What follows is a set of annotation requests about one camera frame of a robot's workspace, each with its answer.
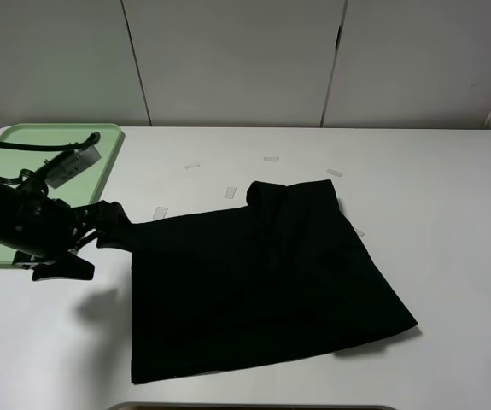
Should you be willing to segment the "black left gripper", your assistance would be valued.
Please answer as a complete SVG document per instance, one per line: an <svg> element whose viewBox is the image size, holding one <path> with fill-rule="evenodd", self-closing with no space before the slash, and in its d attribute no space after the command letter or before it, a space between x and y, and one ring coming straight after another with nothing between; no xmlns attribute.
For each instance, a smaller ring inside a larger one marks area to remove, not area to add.
<svg viewBox="0 0 491 410"><path fill-rule="evenodd" d="M12 266L33 269L32 281L72 279L91 281L95 267L78 251L96 238L95 207L71 207L39 191L12 190L17 209L13 212L16 252Z"/></svg>

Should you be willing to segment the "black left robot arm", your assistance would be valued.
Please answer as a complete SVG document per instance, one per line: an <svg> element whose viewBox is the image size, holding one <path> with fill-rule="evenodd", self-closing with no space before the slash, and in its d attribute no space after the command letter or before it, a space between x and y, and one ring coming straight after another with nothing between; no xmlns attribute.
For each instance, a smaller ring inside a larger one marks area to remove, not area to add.
<svg viewBox="0 0 491 410"><path fill-rule="evenodd" d="M93 279L95 267L75 254L79 228L67 204L0 183L0 244L15 250L12 266L31 269L34 282Z"/></svg>

